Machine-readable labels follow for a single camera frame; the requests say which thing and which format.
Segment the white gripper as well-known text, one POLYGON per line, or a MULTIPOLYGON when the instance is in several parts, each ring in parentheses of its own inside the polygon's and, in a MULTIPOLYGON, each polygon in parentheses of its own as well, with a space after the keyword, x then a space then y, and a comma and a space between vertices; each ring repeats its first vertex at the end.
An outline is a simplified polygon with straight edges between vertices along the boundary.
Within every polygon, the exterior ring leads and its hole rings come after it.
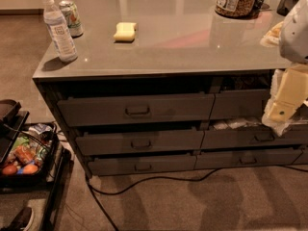
POLYGON ((308 99, 308 65, 292 64, 285 70, 275 69, 269 94, 262 123, 281 137, 292 124, 295 112, 308 99))

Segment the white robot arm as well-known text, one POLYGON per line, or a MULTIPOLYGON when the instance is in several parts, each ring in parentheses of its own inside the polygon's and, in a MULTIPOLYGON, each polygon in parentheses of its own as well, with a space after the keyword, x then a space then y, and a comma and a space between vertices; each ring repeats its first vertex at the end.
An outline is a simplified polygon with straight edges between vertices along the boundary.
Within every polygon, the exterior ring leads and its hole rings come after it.
POLYGON ((282 136, 308 98, 308 0, 298 0, 277 27, 279 53, 292 65, 274 71, 262 123, 282 136))

